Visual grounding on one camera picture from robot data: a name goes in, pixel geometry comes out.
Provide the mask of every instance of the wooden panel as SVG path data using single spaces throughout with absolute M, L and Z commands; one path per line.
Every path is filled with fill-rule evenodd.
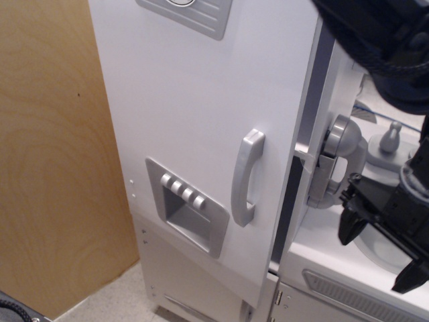
M 56 317 L 137 261 L 86 0 L 0 2 L 0 289 Z

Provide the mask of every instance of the cabinet door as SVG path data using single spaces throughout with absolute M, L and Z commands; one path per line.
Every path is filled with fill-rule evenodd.
M 195 3 L 216 9 L 219 1 Z M 313 6 L 233 0 L 225 36 L 217 41 L 132 0 L 89 3 L 131 212 L 256 307 L 310 74 Z M 243 138 L 252 129 L 265 141 L 262 156 L 244 171 Z M 173 182 L 164 178 L 158 198 L 154 186 L 164 174 Z M 238 192 L 234 177 L 241 177 Z M 172 187 L 176 181 L 222 214 L 201 219 L 198 211 L 176 212 L 187 206 L 181 188 Z M 244 227 L 231 212 L 239 195 L 245 209 L 255 205 Z M 227 222 L 218 223 L 219 216 Z M 199 231 L 204 219 L 208 224 Z M 222 236 L 213 234 L 216 246 L 214 222 L 224 225 Z

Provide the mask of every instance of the gray oven handle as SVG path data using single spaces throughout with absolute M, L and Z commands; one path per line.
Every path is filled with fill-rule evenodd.
M 265 134 L 252 129 L 241 141 L 235 163 L 231 191 L 231 211 L 237 225 L 245 227 L 255 215 L 255 205 L 247 202 L 249 180 L 253 165 L 262 156 Z

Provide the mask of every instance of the silver panel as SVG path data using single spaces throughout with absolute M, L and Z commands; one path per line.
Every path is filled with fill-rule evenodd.
M 146 159 L 158 216 L 213 258 L 219 258 L 228 211 L 178 175 Z
M 308 287 L 337 303 L 354 309 L 368 317 L 383 322 L 424 322 L 425 320 L 399 310 L 387 303 L 374 299 L 358 290 L 349 288 L 341 283 L 324 276 L 305 270 L 302 273 Z
M 136 2 L 208 37 L 221 40 L 227 28 L 233 0 L 196 0 L 187 7 L 178 7 L 167 0 L 136 0 Z

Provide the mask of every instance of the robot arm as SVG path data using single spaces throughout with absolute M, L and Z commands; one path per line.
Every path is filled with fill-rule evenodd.
M 408 292 L 429 280 L 429 3 L 424 0 L 312 0 L 333 36 L 366 68 L 380 95 L 412 114 L 427 115 L 420 148 L 387 186 L 349 177 L 341 199 L 339 238 L 354 240 L 369 223 L 412 262 L 393 290 Z

